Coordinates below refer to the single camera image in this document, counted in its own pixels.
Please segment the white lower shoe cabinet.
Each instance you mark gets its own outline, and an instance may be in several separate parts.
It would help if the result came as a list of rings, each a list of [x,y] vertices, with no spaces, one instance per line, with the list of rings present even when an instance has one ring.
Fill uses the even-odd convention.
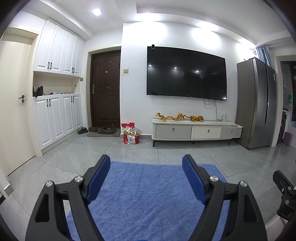
[[[81,94],[53,94],[33,98],[33,115],[40,149],[83,126]]]

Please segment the white grey TV console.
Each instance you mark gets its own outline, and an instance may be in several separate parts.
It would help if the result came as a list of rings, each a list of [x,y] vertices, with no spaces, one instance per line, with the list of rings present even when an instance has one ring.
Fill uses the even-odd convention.
[[[152,119],[152,145],[158,141],[216,141],[240,138],[243,127],[229,121]]]

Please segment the large wall-mounted black television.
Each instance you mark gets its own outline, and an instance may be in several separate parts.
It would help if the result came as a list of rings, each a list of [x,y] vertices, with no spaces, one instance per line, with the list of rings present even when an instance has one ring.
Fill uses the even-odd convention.
[[[188,49],[148,46],[147,95],[226,101],[226,60]]]

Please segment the cream interior door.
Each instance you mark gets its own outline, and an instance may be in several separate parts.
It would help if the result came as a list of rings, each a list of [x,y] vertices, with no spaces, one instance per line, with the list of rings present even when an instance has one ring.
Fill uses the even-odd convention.
[[[25,105],[26,71],[32,39],[1,39],[1,168],[7,176],[34,156]]]

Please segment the golden dragon ornament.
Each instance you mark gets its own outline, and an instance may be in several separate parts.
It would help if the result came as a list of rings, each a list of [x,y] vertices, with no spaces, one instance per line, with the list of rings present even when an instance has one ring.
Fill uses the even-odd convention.
[[[168,119],[171,119],[173,121],[180,121],[180,120],[184,120],[187,117],[186,115],[184,115],[182,113],[178,113],[178,115],[176,117],[174,117],[171,115],[165,116],[165,115],[161,114],[160,112],[157,112],[155,114],[155,116],[158,116],[163,121],[166,121]]]

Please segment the golden tiger ornament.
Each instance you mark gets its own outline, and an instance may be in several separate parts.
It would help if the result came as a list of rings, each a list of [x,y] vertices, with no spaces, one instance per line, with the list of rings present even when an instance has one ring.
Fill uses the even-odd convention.
[[[201,115],[199,115],[199,116],[192,115],[192,116],[189,116],[189,119],[193,122],[198,122],[198,121],[203,122],[204,121],[204,117]]]

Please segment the blue striped curtain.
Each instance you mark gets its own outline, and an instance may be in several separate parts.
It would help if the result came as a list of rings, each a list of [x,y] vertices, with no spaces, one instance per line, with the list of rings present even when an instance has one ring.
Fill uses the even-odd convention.
[[[256,51],[257,51],[259,60],[261,60],[266,65],[272,68],[273,66],[271,63],[270,55],[269,55],[269,47],[267,45],[258,46],[256,47]]]

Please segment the dark brown entrance door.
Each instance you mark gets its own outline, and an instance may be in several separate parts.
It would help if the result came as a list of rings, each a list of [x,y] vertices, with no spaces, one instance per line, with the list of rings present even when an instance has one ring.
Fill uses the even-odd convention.
[[[94,54],[90,69],[90,110],[93,127],[120,127],[120,51]]]

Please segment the white upper wall cabinet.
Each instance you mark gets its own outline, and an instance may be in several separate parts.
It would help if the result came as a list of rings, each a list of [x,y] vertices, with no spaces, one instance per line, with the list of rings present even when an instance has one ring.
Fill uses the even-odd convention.
[[[34,61],[34,71],[80,77],[85,41],[48,18]]]

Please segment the shoes on door mat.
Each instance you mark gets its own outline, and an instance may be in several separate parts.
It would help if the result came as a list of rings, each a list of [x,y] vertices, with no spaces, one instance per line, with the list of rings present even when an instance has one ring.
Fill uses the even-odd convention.
[[[112,124],[109,128],[103,126],[102,128],[90,127],[89,132],[98,132],[103,134],[115,133],[116,126]]]

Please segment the stainless steel refrigerator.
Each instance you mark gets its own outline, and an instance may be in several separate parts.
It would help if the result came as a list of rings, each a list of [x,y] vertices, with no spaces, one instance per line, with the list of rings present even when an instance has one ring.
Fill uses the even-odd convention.
[[[271,145],[276,120],[275,71],[257,58],[237,64],[236,123],[242,126],[238,142],[247,149]]]

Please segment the red white gift bag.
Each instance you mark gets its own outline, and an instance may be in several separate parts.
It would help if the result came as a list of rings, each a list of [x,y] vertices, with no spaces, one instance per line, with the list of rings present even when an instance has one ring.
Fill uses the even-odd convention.
[[[142,131],[135,127],[135,123],[122,123],[123,141],[125,144],[139,144],[139,137]]]

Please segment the black shoe on floor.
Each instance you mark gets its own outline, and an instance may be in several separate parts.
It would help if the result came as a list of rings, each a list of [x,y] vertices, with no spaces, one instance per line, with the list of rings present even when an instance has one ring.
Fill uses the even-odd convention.
[[[86,127],[82,127],[77,133],[79,135],[84,134],[84,133],[88,133],[88,129]]]

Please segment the blue carpet rug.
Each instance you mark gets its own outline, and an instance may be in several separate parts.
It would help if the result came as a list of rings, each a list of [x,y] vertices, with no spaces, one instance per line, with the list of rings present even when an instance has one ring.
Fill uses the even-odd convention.
[[[105,240],[188,240],[203,209],[182,166],[116,161],[89,205]]]

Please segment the clear bottle on console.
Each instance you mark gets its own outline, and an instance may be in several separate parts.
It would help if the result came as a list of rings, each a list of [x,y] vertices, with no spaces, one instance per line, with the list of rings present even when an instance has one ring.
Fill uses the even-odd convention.
[[[227,116],[227,114],[226,113],[223,113],[222,121],[226,121],[226,116]]]

